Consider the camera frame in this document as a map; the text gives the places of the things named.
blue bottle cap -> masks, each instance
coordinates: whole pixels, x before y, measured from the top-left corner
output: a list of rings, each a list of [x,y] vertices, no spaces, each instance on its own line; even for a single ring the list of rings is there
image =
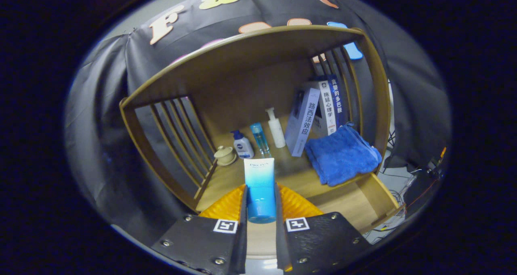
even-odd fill
[[[238,140],[244,138],[244,135],[239,130],[231,131],[230,133],[233,133],[233,139]]]
[[[262,132],[262,126],[260,125],[260,122],[255,122],[250,126],[251,132],[254,134],[260,134]]]

white pump bottle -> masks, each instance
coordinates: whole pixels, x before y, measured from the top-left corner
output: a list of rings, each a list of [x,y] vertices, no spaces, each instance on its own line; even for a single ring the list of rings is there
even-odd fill
[[[286,139],[284,139],[284,132],[282,131],[282,125],[280,124],[280,120],[275,118],[275,110],[274,107],[266,109],[266,112],[269,115],[269,128],[271,129],[271,134],[273,135],[273,140],[275,141],[275,147],[282,148],[286,146]]]

blue tube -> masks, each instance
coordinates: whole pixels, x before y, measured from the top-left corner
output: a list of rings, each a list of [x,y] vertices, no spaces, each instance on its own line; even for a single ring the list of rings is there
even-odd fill
[[[277,219],[275,200],[275,158],[243,159],[248,186],[248,220],[271,223]]]

ceramic lid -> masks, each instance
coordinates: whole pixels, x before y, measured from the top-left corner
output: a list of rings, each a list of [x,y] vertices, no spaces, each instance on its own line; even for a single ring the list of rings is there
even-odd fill
[[[225,146],[219,146],[217,148],[217,152],[214,154],[214,158],[219,159],[221,157],[224,157],[233,151],[233,148],[231,147],[225,147]]]

cream ceramic cup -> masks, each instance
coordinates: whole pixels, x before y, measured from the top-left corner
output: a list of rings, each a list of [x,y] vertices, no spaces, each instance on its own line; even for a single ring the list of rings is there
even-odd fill
[[[214,154],[214,158],[216,158],[218,161],[218,164],[228,164],[230,163],[234,158],[235,154],[233,152],[232,147],[225,147],[225,146],[219,146],[217,148],[217,152]]]

